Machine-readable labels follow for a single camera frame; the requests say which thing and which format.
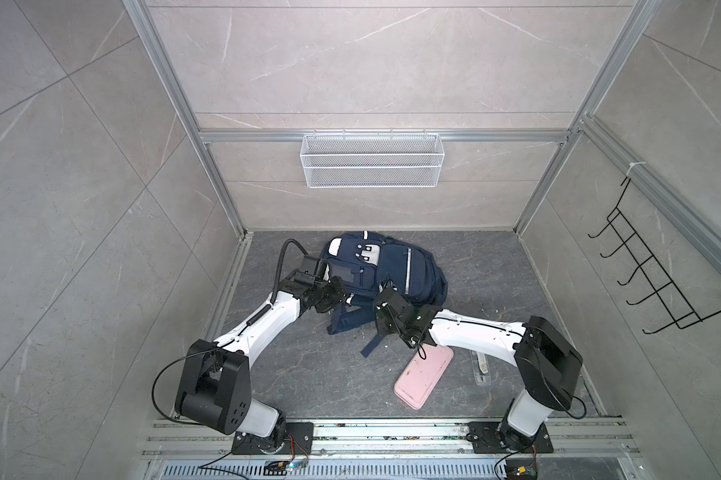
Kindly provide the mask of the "navy blue student backpack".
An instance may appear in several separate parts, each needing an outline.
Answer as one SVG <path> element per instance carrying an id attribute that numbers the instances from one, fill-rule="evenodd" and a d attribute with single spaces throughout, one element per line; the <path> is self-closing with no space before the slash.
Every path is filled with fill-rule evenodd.
<path id="1" fill-rule="evenodd" d="M 428 250 L 378 232 L 346 232 L 320 252 L 328 273 L 344 281 L 348 298 L 334 308 L 328 334 L 344 333 L 377 320 L 375 300 L 388 287 L 414 307 L 442 306 L 448 280 Z"/>

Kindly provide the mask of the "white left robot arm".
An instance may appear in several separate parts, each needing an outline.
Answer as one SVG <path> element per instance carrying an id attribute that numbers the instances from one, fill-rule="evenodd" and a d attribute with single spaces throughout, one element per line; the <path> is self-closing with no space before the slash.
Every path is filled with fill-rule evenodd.
<path id="1" fill-rule="evenodd" d="M 278 276 L 253 314 L 212 341 L 194 342 L 182 360 L 174 412 L 224 435 L 246 434 L 276 448 L 286 438 L 282 411 L 252 398 L 250 368 L 308 310 L 326 313 L 346 301 L 342 278 L 326 262 L 306 256 L 300 268 Z"/>

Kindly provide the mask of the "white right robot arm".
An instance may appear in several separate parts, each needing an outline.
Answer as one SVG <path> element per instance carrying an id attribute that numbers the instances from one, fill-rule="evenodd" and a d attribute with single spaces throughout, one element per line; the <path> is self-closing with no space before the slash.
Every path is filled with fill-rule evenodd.
<path id="1" fill-rule="evenodd" d="M 376 298 L 379 333 L 397 334 L 416 351 L 415 363 L 425 366 L 432 355 L 461 348 L 504 361 L 518 369 L 523 387 L 509 406 L 497 437 L 502 446 L 521 450 L 532 445 L 553 412 L 571 412 L 582 355 L 548 320 L 526 322 L 482 320 L 436 305 L 416 306 L 394 287 Z"/>

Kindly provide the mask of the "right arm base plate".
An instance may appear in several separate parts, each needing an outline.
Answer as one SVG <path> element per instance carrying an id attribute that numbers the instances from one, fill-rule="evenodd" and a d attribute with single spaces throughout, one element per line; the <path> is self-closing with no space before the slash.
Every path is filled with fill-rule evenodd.
<path id="1" fill-rule="evenodd" d="M 466 440 L 476 454 L 550 454 L 555 451 L 546 424 L 542 424 L 535 435 L 527 437 L 512 427 L 505 427 L 502 422 L 474 421 L 468 423 Z"/>

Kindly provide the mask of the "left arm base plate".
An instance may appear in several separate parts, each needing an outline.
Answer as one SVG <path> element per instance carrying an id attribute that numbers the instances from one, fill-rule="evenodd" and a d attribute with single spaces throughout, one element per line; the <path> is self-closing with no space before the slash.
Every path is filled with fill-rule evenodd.
<path id="1" fill-rule="evenodd" d="M 314 423 L 292 422 L 278 424 L 268 437 L 238 432 L 234 436 L 234 455 L 290 455 L 311 454 L 314 443 Z"/>

